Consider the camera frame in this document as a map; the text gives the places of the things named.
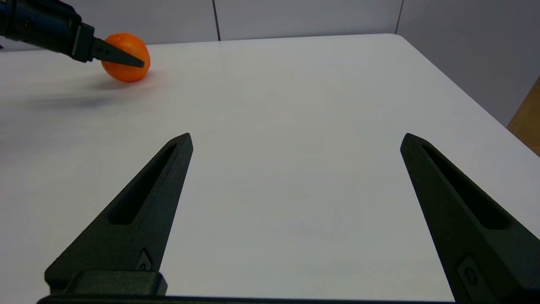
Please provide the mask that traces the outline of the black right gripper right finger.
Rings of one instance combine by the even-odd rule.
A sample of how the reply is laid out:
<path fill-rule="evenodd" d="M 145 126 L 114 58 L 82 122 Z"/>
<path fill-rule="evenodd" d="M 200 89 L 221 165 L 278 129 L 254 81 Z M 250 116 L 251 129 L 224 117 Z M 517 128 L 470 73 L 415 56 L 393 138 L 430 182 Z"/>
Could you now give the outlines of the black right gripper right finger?
<path fill-rule="evenodd" d="M 400 152 L 455 301 L 538 304 L 539 239 L 425 139 Z"/>

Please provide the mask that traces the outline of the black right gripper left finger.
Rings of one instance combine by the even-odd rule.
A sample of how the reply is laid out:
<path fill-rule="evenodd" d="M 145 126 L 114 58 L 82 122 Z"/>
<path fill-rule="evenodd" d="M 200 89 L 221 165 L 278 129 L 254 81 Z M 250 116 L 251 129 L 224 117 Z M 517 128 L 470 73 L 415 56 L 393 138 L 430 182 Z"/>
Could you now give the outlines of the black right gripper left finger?
<path fill-rule="evenodd" d="M 48 266 L 50 291 L 82 271 L 158 271 L 192 153 L 189 133 L 169 140 Z"/>

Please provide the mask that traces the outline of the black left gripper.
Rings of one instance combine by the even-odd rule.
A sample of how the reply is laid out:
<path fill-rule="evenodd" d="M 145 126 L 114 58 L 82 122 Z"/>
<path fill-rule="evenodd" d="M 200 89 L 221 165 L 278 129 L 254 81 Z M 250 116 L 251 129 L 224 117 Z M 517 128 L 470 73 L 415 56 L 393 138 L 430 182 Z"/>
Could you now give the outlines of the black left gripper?
<path fill-rule="evenodd" d="M 94 32 L 72 6 L 60 0 L 2 0 L 0 4 L 0 34 L 8 40 L 65 54 L 83 63 L 94 58 L 144 67 L 143 60 L 93 37 Z"/>

